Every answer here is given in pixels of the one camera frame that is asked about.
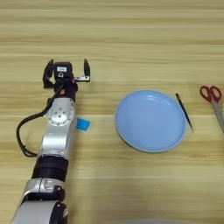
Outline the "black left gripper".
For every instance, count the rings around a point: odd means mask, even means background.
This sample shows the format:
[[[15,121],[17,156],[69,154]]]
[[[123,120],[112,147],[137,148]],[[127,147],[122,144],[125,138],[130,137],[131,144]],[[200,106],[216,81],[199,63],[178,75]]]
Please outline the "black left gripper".
[[[53,60],[51,59],[45,66],[42,81],[44,88],[54,88],[55,98],[70,98],[75,101],[78,83],[90,82],[90,65],[87,59],[84,59],[84,75],[85,76],[74,76],[72,78],[60,78],[57,79],[53,85],[50,81],[53,76]]]

